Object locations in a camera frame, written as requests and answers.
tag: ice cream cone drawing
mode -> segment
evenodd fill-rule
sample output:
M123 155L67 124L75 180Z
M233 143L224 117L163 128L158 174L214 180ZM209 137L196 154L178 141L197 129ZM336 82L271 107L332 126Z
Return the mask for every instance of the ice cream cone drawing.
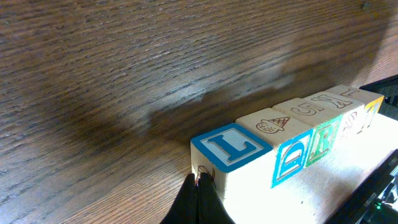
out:
M257 129L267 134L274 134L278 131L285 131L284 126L290 117L274 118L270 120L262 119L261 123L256 125Z

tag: wooden block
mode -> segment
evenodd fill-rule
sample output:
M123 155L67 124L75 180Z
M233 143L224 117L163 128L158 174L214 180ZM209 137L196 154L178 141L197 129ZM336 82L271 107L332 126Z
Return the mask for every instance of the wooden block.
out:
M252 186L271 186L272 146L238 124L229 124L191 140L192 172L209 173L221 198Z
M364 103L365 118L360 131L364 131L366 128L370 127L373 116L379 112L384 99L384 96L381 94L372 93L345 85L338 85L325 91Z
M318 161L333 149L342 117L339 112L300 98L279 103L272 109L308 124L314 129L313 140L305 163L306 167Z
M335 147L361 130L365 118L363 102L325 91L304 99L335 110L343 115L340 128L337 132Z
M238 118L236 123L274 148L276 162L272 187L304 168L312 140L311 126L271 108Z

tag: black device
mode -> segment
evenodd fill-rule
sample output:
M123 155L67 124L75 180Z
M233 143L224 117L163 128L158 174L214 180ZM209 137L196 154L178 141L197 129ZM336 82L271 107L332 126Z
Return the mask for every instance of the black device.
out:
M398 149L396 149L335 211L327 224L398 223Z

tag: blue border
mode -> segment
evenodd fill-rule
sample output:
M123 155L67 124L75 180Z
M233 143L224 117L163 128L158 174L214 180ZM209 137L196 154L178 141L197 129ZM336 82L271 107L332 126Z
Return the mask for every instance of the blue border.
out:
M244 134L246 137L248 137L249 139L251 139L251 140L255 141L256 143L258 143L259 145L261 145L264 149L259 152L256 152L255 154L253 154L247 158L244 158L243 160L241 160L233 165L226 166L219 158L217 158L200 141L202 139L219 134L219 133L229 130L229 129L237 129L239 132ZM249 162L257 159L258 157L260 157L260 156L264 155L265 153L272 150L272 146L270 144L266 143L265 141L263 141L262 139L255 136L253 133L251 133L250 131L246 130L244 127L242 127L236 123L231 123L231 124L228 124L221 128L214 129L214 130L210 131L209 133L205 133L200 136L197 136L197 137L193 138L191 140L191 142L204 156L206 156L210 160L210 162L212 162L220 171L225 172L225 173L232 172L232 171L248 164Z
M284 142L283 144L281 144L278 148L278 153L276 156L276 162L275 162L275 169L274 169L274 174L272 175L272 187L275 187L276 185L279 185L280 183L282 183L283 181L291 178L293 175L295 175L296 173L300 172L302 169L304 169L305 164L307 162L307 156L308 153L310 152L310 147L311 147L311 143L312 143L312 137L313 137L313 133L314 133L314 129L309 129L308 131L292 138L291 140L288 140L286 142ZM291 174L287 175L286 177L284 177L282 180L278 181L277 180L277 174L279 171L279 164L281 163L280 158L282 157L282 148L284 148L285 146L289 146L297 141L299 141L302 138L305 138L306 136L310 136L310 138L308 139L308 144L307 147L304 149L304 158L303 158L303 162L302 162L302 166L301 168L295 170L294 172L292 172Z

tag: toy block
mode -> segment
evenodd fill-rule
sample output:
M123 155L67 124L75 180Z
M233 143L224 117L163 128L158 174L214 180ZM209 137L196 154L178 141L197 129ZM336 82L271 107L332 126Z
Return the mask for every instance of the toy block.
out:
M276 162L272 187L304 168L312 140L311 126L271 108L238 118L236 123L274 148Z
M359 132L370 127L373 116L379 112L384 99L384 96L381 94L372 93L366 90L360 90L345 85L338 85L325 91L364 103L365 118L363 119L363 126Z
M191 140L192 172L211 175L220 198L241 194L253 185L271 186L272 146L238 124L229 124Z
M337 132L335 146L361 130L363 119L365 118L364 103L325 91L304 99L335 110L343 115L340 128Z
M342 115L307 100L294 98L279 103L272 109L291 116L314 129L305 166L308 167L327 155L335 143Z

